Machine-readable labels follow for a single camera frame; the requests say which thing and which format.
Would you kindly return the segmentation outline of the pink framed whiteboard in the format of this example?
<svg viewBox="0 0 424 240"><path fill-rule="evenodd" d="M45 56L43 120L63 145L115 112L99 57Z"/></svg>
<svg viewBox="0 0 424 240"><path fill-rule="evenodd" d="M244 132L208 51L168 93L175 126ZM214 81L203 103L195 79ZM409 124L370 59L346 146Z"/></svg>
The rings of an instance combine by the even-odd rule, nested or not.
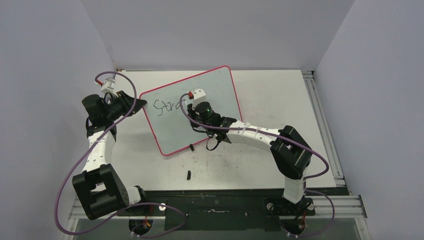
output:
<svg viewBox="0 0 424 240"><path fill-rule="evenodd" d="M207 139L205 129L194 130L189 114L198 122L220 123L229 117L242 120L231 69L224 65L145 91L139 95L149 127L163 156L170 156Z"/></svg>

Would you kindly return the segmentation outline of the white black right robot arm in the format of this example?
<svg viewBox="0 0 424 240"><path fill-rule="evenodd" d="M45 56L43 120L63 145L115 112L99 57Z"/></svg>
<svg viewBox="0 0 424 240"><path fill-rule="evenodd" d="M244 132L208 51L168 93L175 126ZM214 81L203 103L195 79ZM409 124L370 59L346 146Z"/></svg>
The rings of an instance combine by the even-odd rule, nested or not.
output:
<svg viewBox="0 0 424 240"><path fill-rule="evenodd" d="M187 114L193 120L190 125L194 131L203 127L203 132L217 143L244 144L271 153L285 177L283 209L289 214L302 209L306 192L304 177L312 154L307 151L309 145L292 126L286 125L283 129L257 127L219 115L207 101L196 107L188 104Z"/></svg>

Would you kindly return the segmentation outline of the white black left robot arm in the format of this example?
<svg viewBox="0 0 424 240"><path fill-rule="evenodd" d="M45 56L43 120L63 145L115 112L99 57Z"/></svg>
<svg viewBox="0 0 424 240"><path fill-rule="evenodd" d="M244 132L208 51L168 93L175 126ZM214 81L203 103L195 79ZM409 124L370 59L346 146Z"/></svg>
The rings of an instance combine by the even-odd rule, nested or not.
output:
<svg viewBox="0 0 424 240"><path fill-rule="evenodd" d="M96 220L126 207L138 216L144 215L149 210L144 190L138 185L126 187L111 162L117 138L115 121L136 114L147 101L119 91L110 101L91 94L82 104L88 113L85 128L93 149L81 173L73 176L72 185L86 216Z"/></svg>

